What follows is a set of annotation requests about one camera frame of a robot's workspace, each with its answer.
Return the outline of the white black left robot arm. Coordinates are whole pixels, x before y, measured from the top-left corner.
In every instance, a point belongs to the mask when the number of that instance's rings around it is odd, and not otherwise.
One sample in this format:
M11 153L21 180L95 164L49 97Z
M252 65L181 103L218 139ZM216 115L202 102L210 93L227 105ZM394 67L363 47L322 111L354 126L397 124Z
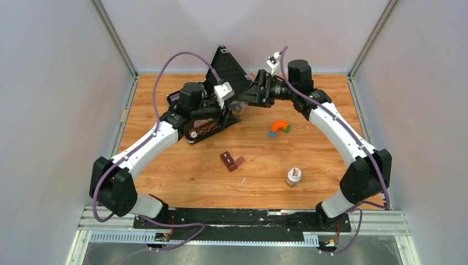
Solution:
M204 82L189 82L182 89L167 95L168 110L157 116L155 125L123 152L95 160L89 195L93 200L93 214L99 222L97 205L122 217L128 213L143 215L156 228L169 221L166 204L154 195L140 194L135 180L162 151L190 135L197 120L221 118L227 114L229 101L236 94L227 81L212 87Z

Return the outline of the brown pill organizer strip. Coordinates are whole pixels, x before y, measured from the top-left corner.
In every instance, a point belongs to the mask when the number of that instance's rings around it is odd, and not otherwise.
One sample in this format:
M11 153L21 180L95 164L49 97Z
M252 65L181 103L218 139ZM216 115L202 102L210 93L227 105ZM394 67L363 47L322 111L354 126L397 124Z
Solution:
M229 172L235 171L239 168L241 164L245 162L243 156L234 159L228 151L225 151L222 154L220 154L220 158Z

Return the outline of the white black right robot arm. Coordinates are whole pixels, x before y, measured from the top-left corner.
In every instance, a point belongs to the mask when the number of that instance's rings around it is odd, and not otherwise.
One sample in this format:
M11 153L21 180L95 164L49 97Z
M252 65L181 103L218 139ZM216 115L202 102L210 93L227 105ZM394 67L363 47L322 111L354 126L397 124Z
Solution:
M347 165L339 189L317 205L315 223L330 230L337 217L369 197L387 193L390 186L391 154L366 142L340 115L331 97L314 87L312 68L306 60L288 63L287 77L259 70L255 79L235 85L235 97L248 105L269 108L276 100L289 100L294 109L319 128Z

